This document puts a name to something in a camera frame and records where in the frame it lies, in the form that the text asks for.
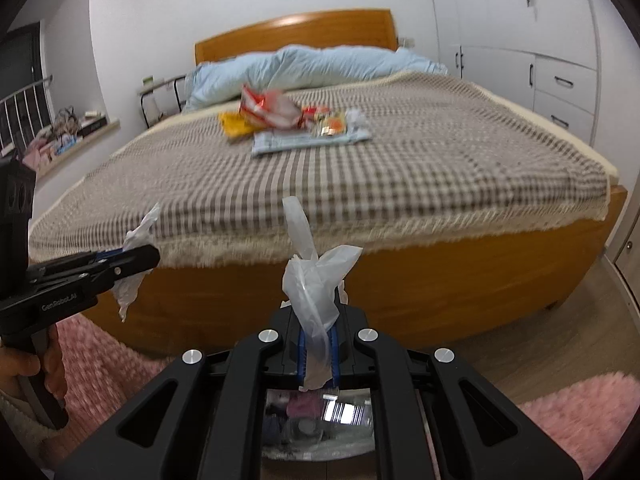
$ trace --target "white wardrobe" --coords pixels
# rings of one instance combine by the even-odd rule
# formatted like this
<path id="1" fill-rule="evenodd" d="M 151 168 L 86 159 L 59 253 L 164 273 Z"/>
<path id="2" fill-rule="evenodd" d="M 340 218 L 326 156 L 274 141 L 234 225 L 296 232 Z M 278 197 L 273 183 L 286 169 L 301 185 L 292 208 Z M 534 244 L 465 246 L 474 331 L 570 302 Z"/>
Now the white wardrobe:
<path id="1" fill-rule="evenodd" d="M 589 0 L 433 0 L 440 62 L 591 144 L 596 33 Z"/>

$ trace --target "pillow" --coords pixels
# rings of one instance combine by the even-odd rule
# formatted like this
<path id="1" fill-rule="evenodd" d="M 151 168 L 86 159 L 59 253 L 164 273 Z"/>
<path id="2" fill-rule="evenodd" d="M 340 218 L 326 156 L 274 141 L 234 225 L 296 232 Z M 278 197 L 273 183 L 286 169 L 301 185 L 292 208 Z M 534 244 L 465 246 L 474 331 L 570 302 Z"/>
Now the pillow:
<path id="1" fill-rule="evenodd" d="M 268 88 L 293 90 L 368 81 L 397 72 L 447 75 L 444 65 L 399 48 L 395 52 L 372 46 L 337 46 L 316 49 L 301 45 L 281 48 L 280 66 Z"/>
<path id="2" fill-rule="evenodd" d="M 287 45 L 277 52 L 252 52 L 198 65 L 185 80 L 185 111 L 200 110 L 240 95 L 243 84 L 255 91 L 318 88 L 368 81 L 403 71 L 447 75 L 440 63 L 399 48 L 372 46 L 311 48 Z"/>
<path id="3" fill-rule="evenodd" d="M 238 97 L 242 85 L 261 91 L 279 65 L 274 52 L 251 52 L 218 62 L 200 63 L 187 74 L 185 111 L 201 110 Z"/>

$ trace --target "sleeve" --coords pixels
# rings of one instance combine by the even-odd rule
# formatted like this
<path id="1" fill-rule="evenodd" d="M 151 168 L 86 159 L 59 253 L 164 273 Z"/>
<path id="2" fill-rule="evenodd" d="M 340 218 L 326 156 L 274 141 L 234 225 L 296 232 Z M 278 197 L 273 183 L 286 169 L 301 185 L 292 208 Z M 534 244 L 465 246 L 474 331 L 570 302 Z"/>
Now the sleeve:
<path id="1" fill-rule="evenodd" d="M 40 446 L 44 440 L 56 436 L 59 432 L 41 425 L 28 402 L 9 397 L 2 391 L 0 413 L 29 457 L 42 467 Z"/>

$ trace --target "drawer handle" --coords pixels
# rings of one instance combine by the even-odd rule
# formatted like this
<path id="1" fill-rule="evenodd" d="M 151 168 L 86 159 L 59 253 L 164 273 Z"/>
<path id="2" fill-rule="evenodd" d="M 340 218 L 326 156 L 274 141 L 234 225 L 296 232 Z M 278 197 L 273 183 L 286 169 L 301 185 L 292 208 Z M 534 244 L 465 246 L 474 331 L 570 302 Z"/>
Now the drawer handle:
<path id="1" fill-rule="evenodd" d="M 563 121 L 562 119 L 558 119 L 555 115 L 551 115 L 551 120 L 556 124 L 562 126 L 565 130 L 569 129 L 569 123 L 567 121 Z"/>
<path id="2" fill-rule="evenodd" d="M 558 83 L 560 86 L 564 86 L 566 88 L 574 87 L 574 83 L 572 81 L 569 81 L 568 79 L 564 79 L 558 76 L 555 76 L 554 79 L 556 80 L 556 83 Z"/>

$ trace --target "pink cloth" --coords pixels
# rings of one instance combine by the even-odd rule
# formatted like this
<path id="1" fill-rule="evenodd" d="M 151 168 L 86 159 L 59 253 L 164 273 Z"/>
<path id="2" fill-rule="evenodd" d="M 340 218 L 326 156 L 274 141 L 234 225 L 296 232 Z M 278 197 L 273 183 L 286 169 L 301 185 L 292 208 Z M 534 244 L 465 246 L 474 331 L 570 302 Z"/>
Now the pink cloth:
<path id="1" fill-rule="evenodd" d="M 609 456 L 639 406 L 640 383 L 617 372 L 575 383 L 520 409 L 589 478 Z"/>
<path id="2" fill-rule="evenodd" d="M 82 315 L 58 323 L 58 332 L 69 424 L 44 442 L 42 457 L 53 469 L 171 361 L 142 357 Z"/>
<path id="3" fill-rule="evenodd" d="M 118 343 L 83 316 L 58 324 L 69 392 L 69 424 L 46 441 L 55 467 L 170 360 L 154 361 Z M 640 383 L 622 373 L 594 377 L 520 408 L 588 478 L 613 450 L 640 406 Z"/>

